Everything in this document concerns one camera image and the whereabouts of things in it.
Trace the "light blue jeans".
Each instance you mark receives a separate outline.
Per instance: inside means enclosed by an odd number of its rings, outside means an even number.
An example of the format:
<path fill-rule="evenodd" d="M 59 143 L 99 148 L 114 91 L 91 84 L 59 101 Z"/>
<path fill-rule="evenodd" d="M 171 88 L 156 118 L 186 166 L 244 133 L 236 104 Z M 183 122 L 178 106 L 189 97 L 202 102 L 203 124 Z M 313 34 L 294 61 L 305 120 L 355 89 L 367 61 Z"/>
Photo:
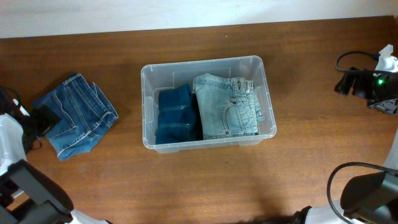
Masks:
<path fill-rule="evenodd" d="M 195 77 L 193 90 L 205 140 L 254 136 L 264 120 L 254 82 L 243 77 Z"/>

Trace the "dark blue jeans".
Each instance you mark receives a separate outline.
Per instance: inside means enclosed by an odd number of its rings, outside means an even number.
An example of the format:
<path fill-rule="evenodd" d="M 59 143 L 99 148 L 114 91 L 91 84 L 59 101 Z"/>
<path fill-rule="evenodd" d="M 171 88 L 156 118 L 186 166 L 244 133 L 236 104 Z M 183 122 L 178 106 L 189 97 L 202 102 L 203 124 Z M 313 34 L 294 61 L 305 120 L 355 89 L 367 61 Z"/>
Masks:
<path fill-rule="evenodd" d="M 45 137 L 61 161 L 90 152 L 119 118 L 99 86 L 80 73 L 33 102 L 35 109 L 42 106 L 60 118 Z"/>

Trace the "teal blue garment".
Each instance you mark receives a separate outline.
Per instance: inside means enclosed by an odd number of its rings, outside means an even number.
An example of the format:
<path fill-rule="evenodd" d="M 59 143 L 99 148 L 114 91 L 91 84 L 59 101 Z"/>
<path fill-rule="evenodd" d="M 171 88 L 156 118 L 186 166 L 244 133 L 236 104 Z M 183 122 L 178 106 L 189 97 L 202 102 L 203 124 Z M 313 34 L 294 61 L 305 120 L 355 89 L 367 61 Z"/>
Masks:
<path fill-rule="evenodd" d="M 190 85 L 159 92 L 156 144 L 200 141 L 203 139 L 196 94 Z"/>

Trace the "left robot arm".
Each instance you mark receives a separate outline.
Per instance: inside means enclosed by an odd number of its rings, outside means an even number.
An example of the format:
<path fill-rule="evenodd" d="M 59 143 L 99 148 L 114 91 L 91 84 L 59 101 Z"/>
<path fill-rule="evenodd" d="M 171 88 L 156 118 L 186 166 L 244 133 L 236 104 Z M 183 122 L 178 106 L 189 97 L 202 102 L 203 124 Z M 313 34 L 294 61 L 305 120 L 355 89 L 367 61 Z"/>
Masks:
<path fill-rule="evenodd" d="M 97 223 L 26 155 L 60 118 L 47 107 L 28 113 L 12 88 L 1 87 L 1 223 Z"/>

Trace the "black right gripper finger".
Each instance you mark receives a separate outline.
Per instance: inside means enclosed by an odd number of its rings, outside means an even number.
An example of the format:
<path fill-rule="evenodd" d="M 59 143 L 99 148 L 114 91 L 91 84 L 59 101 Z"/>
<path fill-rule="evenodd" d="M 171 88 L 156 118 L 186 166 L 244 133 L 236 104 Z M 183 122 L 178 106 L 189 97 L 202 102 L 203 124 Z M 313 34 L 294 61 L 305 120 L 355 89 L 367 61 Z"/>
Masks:
<path fill-rule="evenodd" d="M 353 71 L 357 70 L 357 68 L 351 67 L 348 72 L 345 72 L 341 80 L 336 84 L 334 91 L 341 95 L 348 95 L 356 79 L 356 74 Z"/>
<path fill-rule="evenodd" d="M 367 71 L 354 70 L 354 84 L 352 95 L 358 97 L 368 97 L 369 96 L 369 73 Z"/>

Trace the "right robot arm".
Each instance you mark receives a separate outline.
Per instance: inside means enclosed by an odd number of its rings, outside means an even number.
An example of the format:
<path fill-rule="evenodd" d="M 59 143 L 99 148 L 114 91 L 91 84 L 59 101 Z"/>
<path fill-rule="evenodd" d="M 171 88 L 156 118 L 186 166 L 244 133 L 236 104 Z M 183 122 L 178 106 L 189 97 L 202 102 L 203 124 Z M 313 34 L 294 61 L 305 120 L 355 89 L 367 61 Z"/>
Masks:
<path fill-rule="evenodd" d="M 343 70 L 335 91 L 367 100 L 367 106 L 383 113 L 397 114 L 397 71 Z M 365 167 L 375 173 L 353 177 L 345 185 L 341 198 L 334 202 L 331 185 L 335 175 L 347 167 Z M 328 205 L 305 207 L 297 211 L 291 223 L 397 223 L 397 169 L 365 162 L 347 162 L 336 167 L 326 184 Z"/>

